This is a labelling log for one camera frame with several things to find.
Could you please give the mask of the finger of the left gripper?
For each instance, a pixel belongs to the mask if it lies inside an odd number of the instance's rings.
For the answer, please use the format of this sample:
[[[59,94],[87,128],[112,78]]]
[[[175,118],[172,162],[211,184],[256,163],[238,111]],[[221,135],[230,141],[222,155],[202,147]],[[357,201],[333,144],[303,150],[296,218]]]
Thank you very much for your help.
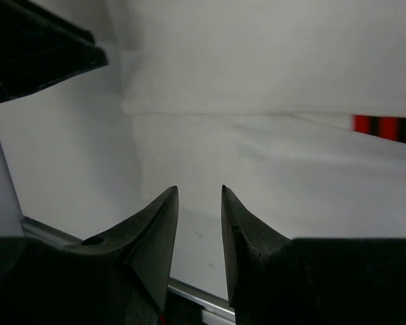
[[[0,103],[42,91],[72,77],[108,65],[98,47],[52,47],[0,63]]]
[[[94,46],[95,39],[30,1],[0,1],[0,64],[68,44]]]

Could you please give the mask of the white printed t-shirt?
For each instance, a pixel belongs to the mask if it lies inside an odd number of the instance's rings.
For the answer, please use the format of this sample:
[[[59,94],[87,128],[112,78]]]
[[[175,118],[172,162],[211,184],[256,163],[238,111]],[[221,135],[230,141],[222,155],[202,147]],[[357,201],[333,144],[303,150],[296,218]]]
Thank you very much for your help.
[[[184,213],[221,186],[281,233],[406,237],[406,144],[350,130],[406,117],[406,1],[127,1],[141,41],[123,110],[141,192]]]

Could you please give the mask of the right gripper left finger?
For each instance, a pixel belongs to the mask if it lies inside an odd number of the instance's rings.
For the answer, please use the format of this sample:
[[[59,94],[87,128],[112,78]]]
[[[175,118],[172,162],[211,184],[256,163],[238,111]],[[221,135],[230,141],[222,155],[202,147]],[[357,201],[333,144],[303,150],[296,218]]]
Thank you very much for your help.
[[[67,248],[119,265],[159,311],[166,303],[179,214],[179,189],[167,188],[147,207],[114,227]]]

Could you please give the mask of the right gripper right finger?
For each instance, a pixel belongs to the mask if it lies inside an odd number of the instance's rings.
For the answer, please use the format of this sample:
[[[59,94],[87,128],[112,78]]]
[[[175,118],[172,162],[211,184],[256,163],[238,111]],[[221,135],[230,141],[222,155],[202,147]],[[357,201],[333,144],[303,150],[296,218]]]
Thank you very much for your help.
[[[221,189],[221,228],[228,301],[238,308],[263,294],[269,262],[290,239],[251,213],[227,186]]]

